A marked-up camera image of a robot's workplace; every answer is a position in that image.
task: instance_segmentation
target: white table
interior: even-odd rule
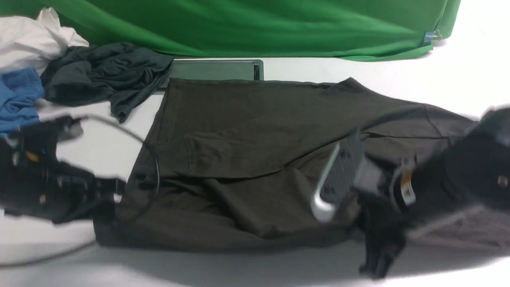
[[[266,80],[339,82],[353,77],[394,98],[425,102],[478,117],[490,106],[508,104],[510,69],[465,7],[453,36],[415,60],[362,63],[331,58],[263,59]],[[163,95],[135,109],[124,126],[145,137]],[[71,113],[109,116],[109,103],[59,108],[41,103],[42,119]],[[127,179],[141,145],[107,126],[86,122],[78,140],[59,145],[58,156],[99,176]],[[0,218],[0,261],[32,258],[94,238],[91,223],[54,227],[30,219]],[[94,247],[66,259],[25,269],[0,271],[0,287],[130,286],[372,286],[358,275],[364,246],[264,256],[144,252]],[[508,286],[510,258],[494,259],[467,250],[409,247],[378,286]]]

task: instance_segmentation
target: black cable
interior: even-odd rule
[[[18,267],[29,267],[32,265],[42,264],[51,260],[56,260],[62,257],[66,257],[75,253],[78,253],[84,249],[87,249],[89,247],[92,247],[96,244],[96,240],[84,243],[82,245],[79,245],[78,247],[71,248],[69,250],[48,255],[45,257],[37,258],[37,259],[30,259],[25,261],[19,261],[19,262],[12,262],[12,263],[0,263],[0,269],[7,269],[7,268],[18,268]]]
[[[117,222],[116,227],[119,227],[121,225],[126,226],[129,224],[132,224],[133,222],[137,221],[140,217],[142,217],[146,212],[148,212],[150,210],[150,208],[152,207],[152,205],[154,204],[154,202],[156,201],[156,199],[158,198],[159,189],[160,189],[160,181],[161,181],[160,180],[160,167],[159,167],[159,162],[158,162],[158,155],[156,154],[154,149],[148,143],[145,142],[145,140],[143,138],[141,138],[138,135],[134,134],[133,132],[121,127],[117,123],[114,123],[108,119],[105,119],[105,118],[97,116],[97,115],[86,115],[82,119],[94,119],[98,122],[101,122],[108,126],[114,127],[116,129],[122,131],[123,133],[131,136],[132,138],[134,138],[142,143],[142,146],[147,149],[147,151],[151,155],[152,159],[154,160],[154,166],[156,168],[156,188],[154,190],[154,196],[152,196],[151,199],[149,199],[149,202],[143,208],[141,208],[135,216],[133,216],[129,220],[121,221],[119,219],[115,219],[115,221]]]
[[[127,221],[120,221],[118,219],[115,219],[119,223],[119,224],[117,224],[117,226],[120,226],[120,225],[123,225],[123,226],[129,225],[129,224],[133,223],[134,221],[136,221],[137,219],[139,219],[140,217],[142,217],[147,211],[149,211],[150,208],[152,207],[152,205],[154,204],[154,201],[156,201],[156,199],[158,198],[159,188],[160,188],[160,168],[159,168],[159,162],[158,162],[158,157],[156,155],[156,152],[154,151],[154,149],[152,149],[152,147],[149,144],[147,144],[144,141],[143,138],[141,138],[138,135],[134,134],[133,132],[131,132],[131,131],[129,131],[129,130],[119,126],[117,123],[111,122],[108,119],[105,119],[105,118],[102,118],[102,117],[96,116],[96,115],[87,115],[87,116],[84,116],[84,117],[78,119],[78,121],[81,121],[81,120],[84,120],[84,119],[94,119],[94,120],[96,120],[98,122],[101,122],[101,123],[106,124],[108,126],[114,127],[116,129],[124,132],[125,134],[131,136],[132,138],[138,140],[139,142],[142,143],[142,146],[149,151],[150,155],[152,156],[152,158],[154,160],[154,165],[156,167],[156,188],[155,188],[155,191],[154,191],[154,196],[149,200],[149,202],[143,208],[141,208],[138,211],[138,213],[135,216],[133,216],[129,220],[127,220]],[[78,253],[78,252],[80,252],[82,250],[85,250],[85,249],[87,249],[89,247],[92,247],[95,244],[96,244],[96,240],[93,240],[93,241],[84,243],[82,245],[79,245],[77,247],[71,248],[69,250],[66,250],[66,251],[63,251],[63,252],[60,252],[60,253],[57,253],[57,254],[52,254],[52,255],[44,256],[44,257],[37,258],[37,259],[30,259],[30,260],[19,261],[19,262],[11,262],[11,263],[0,263],[0,269],[18,268],[18,267],[29,267],[29,266],[32,266],[32,265],[42,264],[42,263],[45,263],[45,262],[48,262],[48,261],[60,259],[60,258],[69,256],[69,255],[73,255],[73,254]]]

